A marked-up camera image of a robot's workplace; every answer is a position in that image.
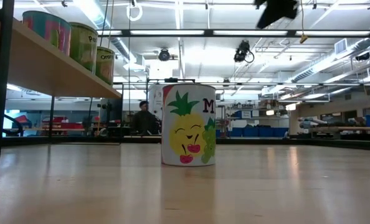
letter m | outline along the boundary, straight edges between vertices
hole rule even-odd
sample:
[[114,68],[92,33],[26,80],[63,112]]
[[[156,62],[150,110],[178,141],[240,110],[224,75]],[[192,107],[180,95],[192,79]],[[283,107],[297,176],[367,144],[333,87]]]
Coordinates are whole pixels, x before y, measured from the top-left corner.
[[211,111],[210,113],[214,113],[214,100],[208,100],[208,99],[203,99],[204,101],[204,110],[203,110],[203,113],[208,113],[209,110],[208,108],[211,108]]

green grapes drawing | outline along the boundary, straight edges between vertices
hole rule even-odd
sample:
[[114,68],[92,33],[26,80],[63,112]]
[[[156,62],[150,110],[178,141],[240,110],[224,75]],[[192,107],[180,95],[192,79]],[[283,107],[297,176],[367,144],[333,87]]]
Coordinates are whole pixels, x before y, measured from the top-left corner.
[[203,139],[206,142],[202,162],[207,164],[216,152],[216,121],[209,118],[207,125],[204,126]]

green can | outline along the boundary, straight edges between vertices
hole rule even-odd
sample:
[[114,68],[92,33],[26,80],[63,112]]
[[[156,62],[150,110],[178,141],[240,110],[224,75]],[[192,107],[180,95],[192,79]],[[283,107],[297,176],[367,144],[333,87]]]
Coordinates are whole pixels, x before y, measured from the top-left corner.
[[105,81],[109,85],[113,85],[113,69],[115,68],[115,53],[114,51],[98,47],[97,50],[97,77]]
[[98,32],[91,27],[71,22],[70,57],[95,74]]

red cherry drawing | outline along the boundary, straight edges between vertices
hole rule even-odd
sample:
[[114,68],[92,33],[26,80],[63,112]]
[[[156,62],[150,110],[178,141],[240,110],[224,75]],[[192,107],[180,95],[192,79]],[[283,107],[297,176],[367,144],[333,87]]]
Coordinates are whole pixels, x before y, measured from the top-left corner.
[[187,145],[187,149],[191,153],[198,153],[198,152],[200,152],[200,145],[191,145],[191,144],[189,144],[189,145]]
[[188,164],[190,162],[192,162],[193,160],[193,156],[192,155],[180,155],[179,156],[179,160],[183,163],[183,164]]

white can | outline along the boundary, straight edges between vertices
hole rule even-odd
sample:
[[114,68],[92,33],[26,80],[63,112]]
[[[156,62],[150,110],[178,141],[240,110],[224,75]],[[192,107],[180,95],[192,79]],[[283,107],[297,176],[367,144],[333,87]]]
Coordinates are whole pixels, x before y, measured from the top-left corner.
[[174,166],[216,163],[216,89],[175,84],[163,88],[161,162]]
[[160,120],[163,118],[163,87],[155,84],[149,89],[149,111]]

